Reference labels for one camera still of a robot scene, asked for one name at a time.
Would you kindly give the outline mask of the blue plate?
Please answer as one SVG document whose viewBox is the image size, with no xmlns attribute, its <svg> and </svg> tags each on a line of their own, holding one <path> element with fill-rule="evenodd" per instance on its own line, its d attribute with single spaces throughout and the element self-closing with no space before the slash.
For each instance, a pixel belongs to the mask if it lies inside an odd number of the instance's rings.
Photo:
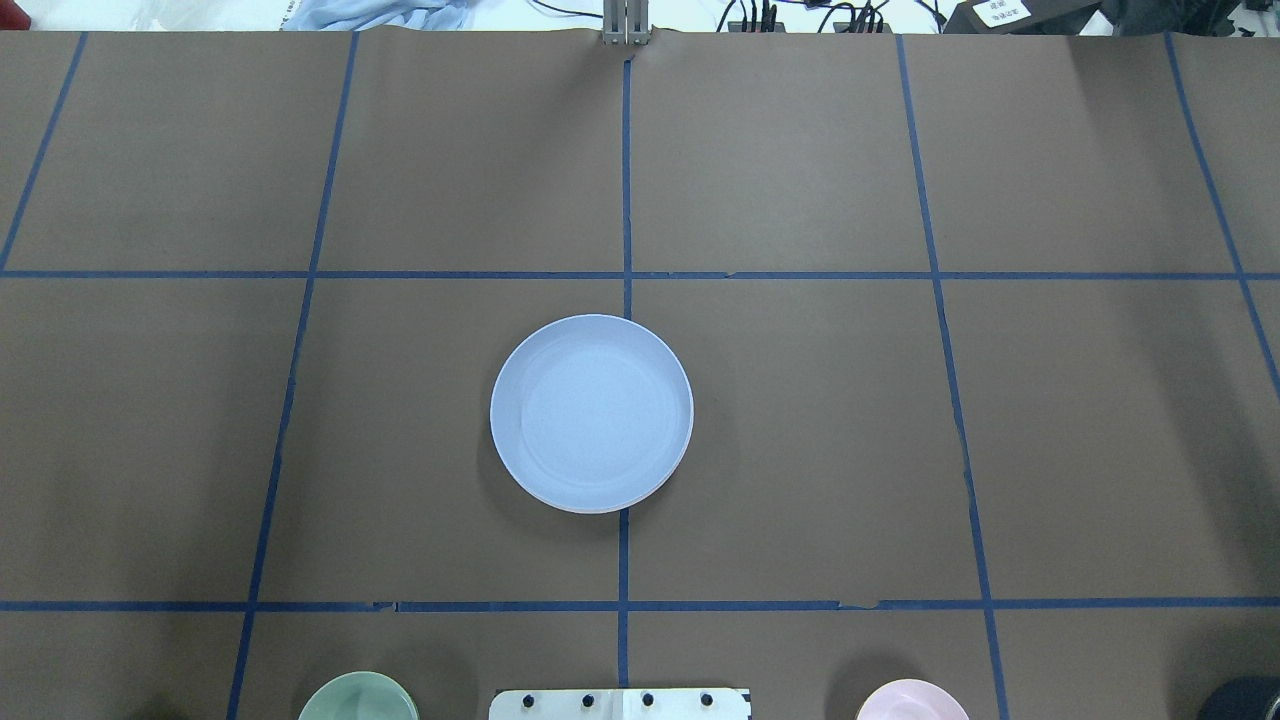
<svg viewBox="0 0 1280 720">
<path fill-rule="evenodd" d="M 654 495 L 692 438 L 691 382 L 675 351 L 622 316 L 534 331 L 495 377 L 489 427 L 515 483 L 566 512 L 607 514 Z"/>
</svg>

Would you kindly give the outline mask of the green bowl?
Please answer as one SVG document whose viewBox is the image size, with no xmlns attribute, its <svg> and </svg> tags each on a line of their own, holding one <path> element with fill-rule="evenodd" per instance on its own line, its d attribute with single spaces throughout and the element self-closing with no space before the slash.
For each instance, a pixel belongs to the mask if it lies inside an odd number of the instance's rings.
<svg viewBox="0 0 1280 720">
<path fill-rule="evenodd" d="M 300 710 L 298 719 L 420 719 L 406 688 L 375 671 L 330 679 Z"/>
</svg>

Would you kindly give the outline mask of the pink bowl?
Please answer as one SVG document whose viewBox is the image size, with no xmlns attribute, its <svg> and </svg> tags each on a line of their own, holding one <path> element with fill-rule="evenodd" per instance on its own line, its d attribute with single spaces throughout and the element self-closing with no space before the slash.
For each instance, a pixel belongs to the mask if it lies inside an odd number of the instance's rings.
<svg viewBox="0 0 1280 720">
<path fill-rule="evenodd" d="M 855 716 L 864 719 L 969 719 L 943 688 L 920 679 L 899 679 L 874 689 Z"/>
</svg>

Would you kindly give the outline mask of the light blue cloth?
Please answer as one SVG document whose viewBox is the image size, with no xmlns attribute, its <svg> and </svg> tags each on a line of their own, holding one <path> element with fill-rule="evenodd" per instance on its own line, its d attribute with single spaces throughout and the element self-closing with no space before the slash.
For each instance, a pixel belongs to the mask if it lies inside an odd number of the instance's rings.
<svg viewBox="0 0 1280 720">
<path fill-rule="evenodd" d="M 360 32 L 393 26 L 456 31 L 470 15 L 468 1 L 298 1 L 282 29 Z"/>
</svg>

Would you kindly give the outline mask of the dark blue lidded pot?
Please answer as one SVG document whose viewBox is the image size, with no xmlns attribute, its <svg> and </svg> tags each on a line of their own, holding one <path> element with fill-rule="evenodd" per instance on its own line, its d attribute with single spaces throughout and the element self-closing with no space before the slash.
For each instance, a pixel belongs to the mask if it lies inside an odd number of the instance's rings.
<svg viewBox="0 0 1280 720">
<path fill-rule="evenodd" d="M 1279 719 L 1279 676 L 1240 676 L 1222 683 L 1201 705 L 1197 719 Z"/>
</svg>

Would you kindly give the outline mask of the aluminium frame post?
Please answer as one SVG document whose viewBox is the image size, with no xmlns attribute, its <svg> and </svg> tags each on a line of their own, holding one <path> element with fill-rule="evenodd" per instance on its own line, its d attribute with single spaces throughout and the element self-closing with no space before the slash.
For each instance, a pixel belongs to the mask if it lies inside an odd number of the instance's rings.
<svg viewBox="0 0 1280 720">
<path fill-rule="evenodd" d="M 602 41 L 611 46 L 643 46 L 652 38 L 648 0 L 602 3 Z"/>
</svg>

